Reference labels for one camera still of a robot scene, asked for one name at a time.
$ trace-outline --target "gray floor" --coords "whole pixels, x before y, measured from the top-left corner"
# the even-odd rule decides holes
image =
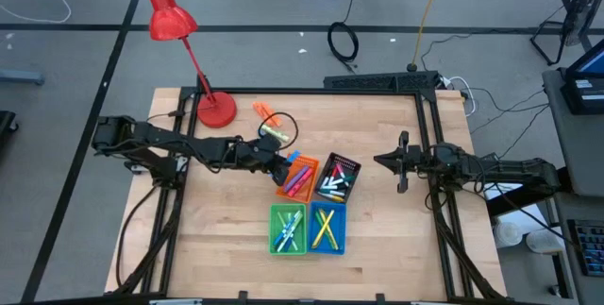
[[[120,24],[129,0],[67,1],[74,11],[68,23]],[[418,25],[426,1],[355,0],[349,23]],[[341,19],[348,0],[177,2],[201,25],[303,25]],[[64,14],[59,0],[0,0],[0,4],[36,18],[60,19]],[[435,0],[428,25],[537,26],[561,4],[560,0]],[[134,23],[146,24],[150,13],[148,0],[141,0]],[[23,21],[0,11],[0,23]],[[604,26],[601,13],[594,26]],[[0,67],[39,70],[46,74],[47,82],[43,87],[0,84],[0,109],[16,111],[22,126],[0,161],[0,303],[18,301],[23,292],[117,36],[108,31],[10,31],[0,32],[0,40],[8,33],[14,36],[0,43]],[[447,36],[427,34],[423,49]],[[360,74],[403,71],[410,61],[415,35],[359,37]],[[542,38],[550,50],[555,50],[556,40],[552,36]],[[191,36],[191,42],[217,86],[320,87],[324,76],[346,75],[342,64],[329,53],[323,33],[199,33]],[[562,65],[582,53],[580,47],[567,48]],[[502,106],[539,90],[541,73],[547,69],[527,36],[512,35],[476,35],[435,45],[427,56],[427,66],[445,76],[463,76],[471,86],[489,89]],[[145,32],[131,32],[103,113],[143,118],[156,87],[191,85],[193,78],[181,44],[152,42]],[[476,99],[478,111],[469,118],[471,129],[497,115],[484,93],[477,92]],[[529,103],[544,101],[541,94]],[[503,152],[531,117],[531,112],[506,115],[476,132],[476,152]],[[507,156],[532,157],[563,165],[549,111]],[[130,175],[119,161],[88,155],[38,299],[102,293],[129,181]],[[502,250],[500,258],[512,297],[558,301],[545,289],[555,283],[548,257],[519,246]]]

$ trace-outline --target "lamp shade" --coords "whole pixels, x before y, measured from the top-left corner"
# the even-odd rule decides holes
[[[153,16],[149,23],[151,39],[155,41],[178,40],[197,29],[197,22],[175,0],[151,0]]]

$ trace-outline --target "red desk lamp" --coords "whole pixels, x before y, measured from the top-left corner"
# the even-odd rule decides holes
[[[155,41],[182,40],[193,60],[197,76],[206,94],[197,106],[199,121],[208,127],[224,127],[231,123],[237,114],[237,106],[228,93],[213,93],[206,76],[199,68],[187,36],[197,29],[197,22],[175,0],[151,0],[153,17],[149,24],[151,39]]]

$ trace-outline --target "green tray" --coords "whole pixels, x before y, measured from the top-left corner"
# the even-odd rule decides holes
[[[290,212],[292,216],[298,211],[302,211],[302,220],[295,228],[294,242],[298,246],[298,250],[294,249],[294,245],[290,245],[290,249],[287,252],[277,252],[277,248],[273,245],[273,242],[283,230],[283,225],[277,216],[280,212],[283,216],[283,220],[287,224],[288,217],[287,213]],[[307,231],[307,220],[306,220],[306,205],[304,204],[273,204],[271,205],[271,214],[269,218],[269,235],[268,235],[268,250],[272,255],[304,255],[307,251],[306,245],[306,231]]]

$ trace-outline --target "blue tray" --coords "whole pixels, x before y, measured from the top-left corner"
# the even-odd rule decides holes
[[[327,232],[323,234],[321,238],[321,243],[316,248],[311,248],[312,242],[314,238],[316,238],[319,230],[321,230],[321,226],[317,222],[317,219],[314,215],[319,209],[325,211],[327,215],[334,210],[333,216],[329,221],[329,227],[333,232],[333,236],[336,239],[336,243],[338,243],[338,250],[334,250],[331,248],[329,244],[329,239],[327,237]],[[310,204],[310,213],[309,213],[309,252],[311,253],[326,253],[326,254],[344,254],[345,244],[346,244],[346,205],[335,203],[335,202],[321,202],[321,201],[312,201]]]

